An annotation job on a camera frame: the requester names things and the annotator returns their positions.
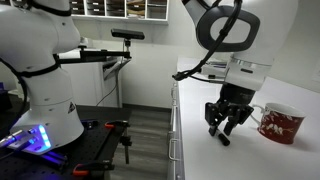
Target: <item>shelf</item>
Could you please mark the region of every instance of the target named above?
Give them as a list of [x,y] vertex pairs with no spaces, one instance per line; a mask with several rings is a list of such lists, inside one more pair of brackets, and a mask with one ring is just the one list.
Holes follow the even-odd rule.
[[10,0],[0,0],[0,5],[8,5],[10,6]]
[[70,0],[73,19],[168,24],[169,0]]
[[117,16],[91,16],[91,15],[72,15],[73,19],[76,20],[98,20],[98,21],[109,21],[109,22],[125,22],[125,23],[138,23],[138,24],[157,24],[157,25],[168,25],[168,21],[165,19],[137,19],[137,18],[126,18]]

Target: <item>blue light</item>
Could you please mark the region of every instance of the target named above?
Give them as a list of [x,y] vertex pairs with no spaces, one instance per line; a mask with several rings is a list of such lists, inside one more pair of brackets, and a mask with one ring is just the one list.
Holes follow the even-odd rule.
[[42,139],[43,139],[43,140],[48,140],[49,138],[48,138],[47,134],[43,134],[43,135],[42,135]]
[[39,131],[41,133],[41,136],[42,136],[42,139],[44,141],[44,144],[46,145],[47,148],[50,148],[51,147],[51,143],[49,141],[49,137],[48,137],[48,135],[46,133],[46,130],[44,129],[44,127],[42,125],[39,125]]
[[30,139],[29,142],[30,142],[31,144],[34,144],[34,140],[33,140],[33,139]]
[[44,143],[45,143],[45,145],[46,145],[48,148],[51,147],[51,144],[50,144],[49,141],[45,141]]
[[46,133],[46,130],[44,129],[44,127],[42,125],[39,126],[39,131],[41,134]]

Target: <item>gray floor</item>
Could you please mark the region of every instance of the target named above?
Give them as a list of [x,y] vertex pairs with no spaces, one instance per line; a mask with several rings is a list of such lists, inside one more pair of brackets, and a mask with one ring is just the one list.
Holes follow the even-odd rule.
[[169,112],[133,109],[128,131],[133,142],[129,148],[130,164],[125,164],[124,147],[119,144],[111,180],[167,179],[170,116]]

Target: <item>camera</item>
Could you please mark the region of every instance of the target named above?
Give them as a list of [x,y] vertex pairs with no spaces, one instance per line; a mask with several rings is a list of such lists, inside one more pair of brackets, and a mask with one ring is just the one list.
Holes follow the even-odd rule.
[[123,29],[111,29],[111,34],[113,37],[119,37],[119,38],[125,38],[125,39],[144,39],[143,32],[139,31],[129,31],[129,30],[123,30]]

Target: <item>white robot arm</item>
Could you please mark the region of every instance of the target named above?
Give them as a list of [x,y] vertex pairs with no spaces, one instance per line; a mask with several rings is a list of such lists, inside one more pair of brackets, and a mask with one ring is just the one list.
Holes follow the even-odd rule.
[[53,57],[78,47],[80,35],[69,1],[28,2],[29,10],[0,5],[0,58],[22,77],[30,98],[30,110],[10,130],[29,133],[19,135],[20,141],[9,147],[15,149],[24,138],[35,137],[24,151],[40,155],[72,142],[84,130],[73,103],[70,77]]
[[[216,0],[210,5],[204,0],[182,0],[182,3],[195,24],[199,44],[209,52],[194,69],[173,77],[182,80],[201,72],[201,67],[214,52],[234,52],[223,73],[213,71],[225,78],[220,99],[215,104],[206,104],[205,115],[211,135],[228,117],[224,132],[230,135],[232,129],[243,124],[253,111],[248,104],[255,91],[261,88],[277,51],[286,40],[296,16],[298,0]],[[225,27],[235,16],[238,21],[229,25],[233,27],[228,31]],[[228,34],[223,43],[219,42],[220,36],[214,38],[216,32],[220,36]],[[247,37],[243,42],[234,42],[243,37]]]

